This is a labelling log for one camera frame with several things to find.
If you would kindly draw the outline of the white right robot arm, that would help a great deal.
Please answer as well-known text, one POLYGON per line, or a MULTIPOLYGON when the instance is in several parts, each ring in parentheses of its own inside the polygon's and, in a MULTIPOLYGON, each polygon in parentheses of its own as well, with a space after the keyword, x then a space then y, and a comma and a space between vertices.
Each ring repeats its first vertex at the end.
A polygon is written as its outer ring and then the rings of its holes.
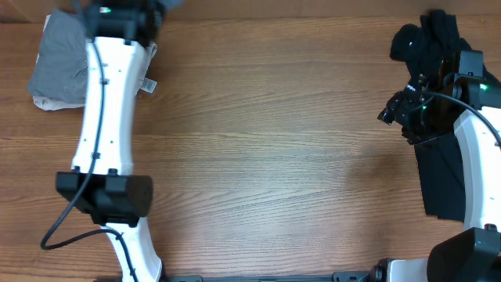
POLYGON ((459 152, 460 197, 441 199, 463 211, 462 231, 426 258, 388 259, 369 281, 498 281, 500 279, 500 84, 474 73, 449 74, 429 88, 396 92, 378 116, 396 121, 417 149, 449 139, 459 152))

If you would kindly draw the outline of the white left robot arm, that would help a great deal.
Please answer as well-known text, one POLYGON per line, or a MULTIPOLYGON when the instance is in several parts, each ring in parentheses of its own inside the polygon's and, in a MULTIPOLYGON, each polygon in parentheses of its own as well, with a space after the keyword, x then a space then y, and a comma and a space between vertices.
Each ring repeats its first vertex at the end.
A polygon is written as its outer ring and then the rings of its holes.
POLYGON ((136 175, 132 159, 135 96, 150 63, 164 1, 74 2, 86 31, 88 83, 81 137, 70 172, 56 175, 69 202, 41 241, 51 250, 104 233, 121 266, 122 281, 163 281, 164 264, 147 215, 153 180, 136 175))

